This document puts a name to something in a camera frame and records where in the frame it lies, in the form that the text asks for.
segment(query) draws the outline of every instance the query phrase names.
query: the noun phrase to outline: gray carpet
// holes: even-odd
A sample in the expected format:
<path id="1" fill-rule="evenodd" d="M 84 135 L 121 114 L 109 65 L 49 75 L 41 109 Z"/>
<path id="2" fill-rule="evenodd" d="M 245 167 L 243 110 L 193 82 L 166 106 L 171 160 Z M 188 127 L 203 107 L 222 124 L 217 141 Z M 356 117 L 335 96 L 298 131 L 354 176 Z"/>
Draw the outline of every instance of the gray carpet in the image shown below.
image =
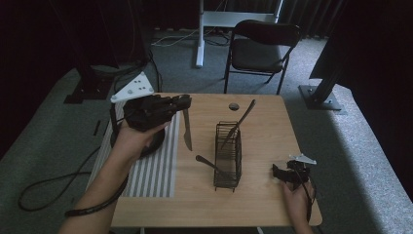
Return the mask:
<path id="1" fill-rule="evenodd" d="M 162 32 L 156 37 L 177 33 L 181 32 Z M 219 37 L 208 39 L 225 42 Z M 320 228 L 323 233 L 413 233 L 413 205 L 351 92 L 340 86 L 334 88 L 333 94 L 344 108 L 339 112 L 309 110 L 300 95 L 298 86 L 319 83 L 317 79 L 309 80 L 309 75 L 324 44 L 325 40 L 317 39 L 299 42 L 291 54 L 281 91 L 301 151 L 319 163 L 312 174 L 323 215 Z M 206 44 L 204 66 L 195 68 L 196 45 L 194 40 L 185 40 L 172 46 L 152 47 L 154 61 L 163 77 L 163 92 L 223 92 L 228 48 Z M 149 64 L 145 72 L 156 88 L 155 67 Z M 63 213 L 84 192 L 87 175 L 77 177 L 61 198 L 42 211 L 25 212 L 18 206 L 19 194 L 27 185 L 75 172 L 102 141 L 109 121 L 109 100 L 63 104 L 78 80 L 79 75 L 72 70 L 56 83 L 0 162 L 0 233 L 56 233 L 63 222 Z M 265 80 L 265 77 L 231 76 L 228 93 L 274 94 L 279 76 L 268 85 Z M 98 121 L 101 124 L 96 130 Z M 83 171 L 92 169 L 94 156 Z M 68 180 L 33 190 L 24 197 L 24 204 L 31 208 L 44 205 Z M 137 229 L 113 230 L 135 233 Z M 262 227 L 262 230 L 265 234 L 294 233 L 290 227 Z"/>

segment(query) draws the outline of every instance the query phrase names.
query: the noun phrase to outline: wooden table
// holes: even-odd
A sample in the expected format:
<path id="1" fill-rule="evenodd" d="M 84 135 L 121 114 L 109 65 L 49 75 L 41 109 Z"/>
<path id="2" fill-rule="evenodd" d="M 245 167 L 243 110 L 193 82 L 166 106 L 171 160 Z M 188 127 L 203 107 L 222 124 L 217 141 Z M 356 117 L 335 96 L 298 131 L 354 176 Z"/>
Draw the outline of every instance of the wooden table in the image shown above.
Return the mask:
<path id="1" fill-rule="evenodd" d="M 173 97 L 179 94 L 166 94 Z M 279 181 L 273 178 L 273 163 L 299 155 L 288 114 L 280 96 L 192 94 L 189 108 L 193 151 L 183 139 L 180 117 L 175 188 L 173 197 L 121 197 L 112 226 L 123 227 L 213 227 L 287 226 Z M 195 160 L 200 154 L 214 162 L 214 137 L 219 121 L 238 121 L 250 102 L 256 105 L 241 124 L 243 175 L 233 192 L 213 186 L 213 169 Z M 231 102 L 240 106 L 229 109 Z M 317 202 L 311 225 L 321 224 Z"/>

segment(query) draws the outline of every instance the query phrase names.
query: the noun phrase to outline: black wire rack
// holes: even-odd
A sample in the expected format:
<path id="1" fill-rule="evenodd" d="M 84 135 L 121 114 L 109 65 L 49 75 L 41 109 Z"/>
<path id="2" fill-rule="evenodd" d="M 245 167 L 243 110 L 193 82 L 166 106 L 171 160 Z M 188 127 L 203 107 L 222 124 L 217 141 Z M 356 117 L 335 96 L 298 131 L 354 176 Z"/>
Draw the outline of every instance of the black wire rack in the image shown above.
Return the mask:
<path id="1" fill-rule="evenodd" d="M 213 185 L 217 187 L 232 188 L 238 186 L 242 174 L 242 144 L 241 131 L 237 122 L 221 121 L 216 125 L 215 135 L 215 170 Z"/>

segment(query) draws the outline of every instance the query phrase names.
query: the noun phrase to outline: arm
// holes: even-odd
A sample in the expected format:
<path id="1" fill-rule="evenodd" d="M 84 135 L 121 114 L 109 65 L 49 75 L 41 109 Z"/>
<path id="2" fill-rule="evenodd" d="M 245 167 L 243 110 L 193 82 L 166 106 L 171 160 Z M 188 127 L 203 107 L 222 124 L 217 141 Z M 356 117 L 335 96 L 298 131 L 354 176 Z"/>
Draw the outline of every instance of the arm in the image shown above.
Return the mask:
<path id="1" fill-rule="evenodd" d="M 109 199 L 127 177 L 144 146 L 149 145 L 153 135 L 166 125 L 142 133 L 129 128 L 124 121 L 109 157 L 74 209 L 89 208 Z M 115 207 L 116 202 L 93 214 L 69 217 L 59 233 L 109 233 Z"/>
<path id="2" fill-rule="evenodd" d="M 283 181 L 280 181 L 282 193 L 286 204 L 286 210 L 291 223 L 297 234 L 313 234 L 313 230 L 307 221 L 307 203 L 308 198 L 303 186 L 299 186 L 294 191 Z M 305 186 L 309 194 L 314 194 L 313 186 L 306 182 Z"/>

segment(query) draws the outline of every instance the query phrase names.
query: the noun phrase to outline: metal utensil holder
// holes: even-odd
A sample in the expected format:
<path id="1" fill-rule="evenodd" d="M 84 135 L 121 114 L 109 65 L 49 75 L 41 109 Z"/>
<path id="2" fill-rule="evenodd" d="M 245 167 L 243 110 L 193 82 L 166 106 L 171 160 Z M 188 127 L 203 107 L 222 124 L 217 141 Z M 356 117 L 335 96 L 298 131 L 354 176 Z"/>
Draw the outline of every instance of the metal utensil holder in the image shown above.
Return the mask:
<path id="1" fill-rule="evenodd" d="M 225 175 L 215 170 L 213 177 L 215 190 L 217 187 L 224 187 L 232 188 L 234 191 L 241 178 L 242 144 L 240 128 L 236 128 L 227 142 L 225 142 L 227 135 L 236 125 L 237 122 L 224 121 L 216 125 L 215 166 L 224 172 Z"/>

